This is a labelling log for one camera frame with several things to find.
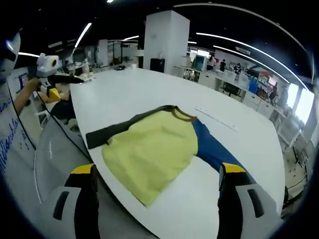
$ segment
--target white table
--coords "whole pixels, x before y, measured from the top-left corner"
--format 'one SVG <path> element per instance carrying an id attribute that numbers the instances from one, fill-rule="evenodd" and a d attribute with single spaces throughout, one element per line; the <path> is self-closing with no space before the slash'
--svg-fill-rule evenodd
<path id="1" fill-rule="evenodd" d="M 85 143 L 88 132 L 162 105 L 178 105 L 208 127 L 270 194 L 278 213 L 281 212 L 284 161 L 274 126 L 265 117 L 222 93 L 159 72 L 126 69 L 95 76 L 91 82 L 71 85 L 73 106 Z M 196 108 L 206 109 L 216 119 Z M 110 172 L 101 147 L 89 153 L 117 199 L 153 234 L 161 239 L 216 238 L 219 174 L 203 160 L 193 157 L 190 165 L 146 208 Z"/>

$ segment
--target cable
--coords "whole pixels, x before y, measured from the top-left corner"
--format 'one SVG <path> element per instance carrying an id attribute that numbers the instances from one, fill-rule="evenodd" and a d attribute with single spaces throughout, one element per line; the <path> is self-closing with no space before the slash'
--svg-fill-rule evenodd
<path id="1" fill-rule="evenodd" d="M 297 186 L 298 184 L 300 184 L 305 178 L 307 178 L 307 175 L 306 175 L 301 181 L 299 181 L 299 182 L 296 183 L 295 185 L 289 187 L 288 190 L 291 189 L 291 188 L 293 188 L 293 187 L 295 187 L 295 186 Z"/>
<path id="2" fill-rule="evenodd" d="M 39 99 L 42 101 L 42 103 L 43 103 L 43 105 L 44 105 L 44 107 L 45 107 L 45 110 L 48 111 L 50 117 L 54 119 L 54 121 L 57 123 L 57 125 L 60 127 L 60 129 L 63 131 L 64 135 L 74 144 L 75 147 L 77 147 L 77 149 L 78 149 L 87 159 L 89 159 L 89 160 L 91 161 L 91 158 L 88 157 L 88 156 L 83 152 L 83 150 L 80 149 L 80 147 L 77 146 L 75 142 L 73 142 L 72 139 L 70 139 L 70 137 L 69 137 L 69 136 L 67 135 L 67 133 L 64 131 L 64 129 L 63 129 L 62 126 L 59 124 L 59 122 L 57 121 L 57 119 L 56 119 L 56 118 L 51 114 L 51 112 L 47 109 L 47 107 L 46 107 L 46 105 L 45 105 L 43 99 L 40 97 L 39 93 L 38 93 L 38 92 L 36 92 L 36 93 L 37 93 Z"/>
<path id="3" fill-rule="evenodd" d="M 7 87 L 8 87 L 8 89 L 9 89 L 10 99 L 11 99 L 11 102 L 12 102 L 12 104 L 13 104 L 13 108 L 14 108 L 14 111 L 15 111 L 15 113 L 16 113 L 16 116 L 17 116 L 17 118 L 18 118 L 18 120 L 19 120 L 19 122 L 20 122 L 20 125 L 21 125 L 21 127 L 22 127 L 22 129 L 23 129 L 23 131 L 24 131 L 24 133 L 25 133 L 25 135 L 26 135 L 26 137 L 28 138 L 30 144 L 32 145 L 33 149 L 36 150 L 36 146 L 33 144 L 32 140 L 30 139 L 28 133 L 26 132 L 26 130 L 25 130 L 25 128 L 24 128 L 24 126 L 23 126 L 23 124 L 22 124 L 22 122 L 21 122 L 21 119 L 20 119 L 20 117 L 19 117 L 19 114 L 18 114 L 18 112 L 16 111 L 16 108 L 15 108 L 15 105 L 14 105 L 14 101 L 13 101 L 13 98 L 12 98 L 12 95 L 11 95 L 11 90 L 10 90 L 10 87 L 9 87 L 8 84 L 7 84 Z"/>

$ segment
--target black ceiling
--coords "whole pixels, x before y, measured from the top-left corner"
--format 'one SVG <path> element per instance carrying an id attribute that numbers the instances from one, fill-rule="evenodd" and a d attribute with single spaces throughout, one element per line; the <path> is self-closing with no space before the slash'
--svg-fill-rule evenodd
<path id="1" fill-rule="evenodd" d="M 278 27 L 246 12 L 220 6 L 185 6 L 177 4 L 205 2 L 197 0 L 77 0 L 43 1 L 25 0 L 13 3 L 7 11 L 12 17 L 6 20 L 8 28 L 20 29 L 22 52 L 52 54 L 47 46 L 57 41 L 77 39 L 85 25 L 92 27 L 81 45 L 94 44 L 98 39 L 124 39 L 143 35 L 148 14 L 173 9 L 190 20 L 189 37 L 197 46 L 213 48 L 219 45 L 235 50 L 237 43 L 196 35 L 210 33 L 245 42 L 274 56 L 297 75 L 311 78 L 309 55 L 316 46 L 315 10 L 308 4 L 293 5 L 279 1 L 255 2 L 211 1 L 253 11 L 279 24 L 293 35 L 307 50 L 305 52 L 291 37 Z M 288 71 L 261 53 L 251 51 L 251 57 L 274 68 L 283 75 Z"/>

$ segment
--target office desk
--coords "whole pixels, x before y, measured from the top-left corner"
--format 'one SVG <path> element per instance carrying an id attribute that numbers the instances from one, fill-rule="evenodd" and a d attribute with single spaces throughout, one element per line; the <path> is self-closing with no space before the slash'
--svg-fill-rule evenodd
<path id="1" fill-rule="evenodd" d="M 163 105 L 197 116 L 270 194 L 281 212 L 284 161 L 273 124 L 242 103 L 184 79 L 143 69 L 106 71 L 71 85 L 80 131 L 85 134 Z M 203 114 L 196 109 L 206 111 Z M 105 183 L 121 204 L 161 239 L 216 238 L 219 174 L 198 157 L 146 208 L 113 176 L 101 147 L 89 150 Z"/>

